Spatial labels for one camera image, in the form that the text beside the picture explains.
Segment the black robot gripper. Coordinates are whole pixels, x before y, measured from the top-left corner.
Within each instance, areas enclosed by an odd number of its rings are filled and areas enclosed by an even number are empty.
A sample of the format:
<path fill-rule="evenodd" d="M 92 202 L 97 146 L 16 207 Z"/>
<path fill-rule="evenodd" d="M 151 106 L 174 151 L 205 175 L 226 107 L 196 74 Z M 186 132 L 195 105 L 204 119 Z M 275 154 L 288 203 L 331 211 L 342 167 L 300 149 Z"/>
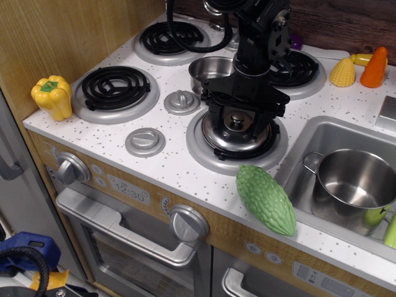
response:
<path fill-rule="evenodd" d="M 255 112 L 253 136 L 258 136 L 277 116 L 283 116 L 290 97 L 275 89 L 264 77 L 246 77 L 239 72 L 205 79 L 201 98 L 209 104 L 210 123 L 223 129 L 225 107 Z"/>

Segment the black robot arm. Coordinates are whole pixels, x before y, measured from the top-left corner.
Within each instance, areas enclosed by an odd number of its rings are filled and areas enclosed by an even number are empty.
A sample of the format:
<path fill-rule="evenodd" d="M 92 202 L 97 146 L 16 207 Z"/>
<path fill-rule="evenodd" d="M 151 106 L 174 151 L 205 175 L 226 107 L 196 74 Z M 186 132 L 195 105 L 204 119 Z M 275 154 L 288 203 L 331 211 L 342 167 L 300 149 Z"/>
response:
<path fill-rule="evenodd" d="M 212 11 L 234 14 L 239 45 L 233 73 L 202 83 L 211 125 L 222 126 L 224 109 L 254 113 L 254 134 L 277 116 L 283 116 L 290 98 L 267 80 L 271 65 L 291 51 L 288 29 L 289 1 L 206 1 Z"/>

